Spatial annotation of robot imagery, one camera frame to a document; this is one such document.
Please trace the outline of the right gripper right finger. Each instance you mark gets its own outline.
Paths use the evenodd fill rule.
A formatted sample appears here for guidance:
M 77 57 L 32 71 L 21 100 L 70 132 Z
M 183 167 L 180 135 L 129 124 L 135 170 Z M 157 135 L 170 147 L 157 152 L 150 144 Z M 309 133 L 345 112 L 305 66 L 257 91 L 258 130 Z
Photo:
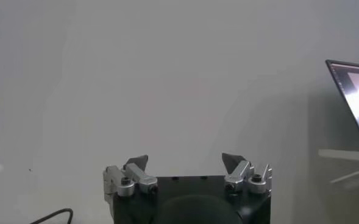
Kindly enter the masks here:
M 255 166 L 241 155 L 222 153 L 227 175 L 224 185 L 231 192 L 241 192 L 245 187 L 252 194 L 270 194 L 272 192 L 272 167 L 265 165 L 261 173 L 255 172 Z

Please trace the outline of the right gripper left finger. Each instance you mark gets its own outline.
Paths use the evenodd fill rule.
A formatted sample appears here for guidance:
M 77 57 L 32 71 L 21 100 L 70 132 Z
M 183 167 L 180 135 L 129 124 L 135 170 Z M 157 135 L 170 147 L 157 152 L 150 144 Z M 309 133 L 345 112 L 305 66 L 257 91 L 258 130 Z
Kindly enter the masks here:
M 153 194 L 158 189 L 158 179 L 145 172 L 148 159 L 147 155 L 142 155 L 128 159 L 122 168 L 106 167 L 103 171 L 104 195 L 130 197 L 137 186 L 142 193 Z

